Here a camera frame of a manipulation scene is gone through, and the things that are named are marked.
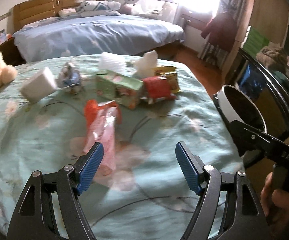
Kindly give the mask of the person's right hand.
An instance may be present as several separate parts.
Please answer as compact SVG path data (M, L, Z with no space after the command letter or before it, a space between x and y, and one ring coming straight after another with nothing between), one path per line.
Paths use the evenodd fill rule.
M274 204L278 211L273 215L273 225L281 228L286 226L289 221L289 193L281 189L273 189L273 172L270 172L266 179L264 187L260 193L260 203L265 216L270 213L270 207Z

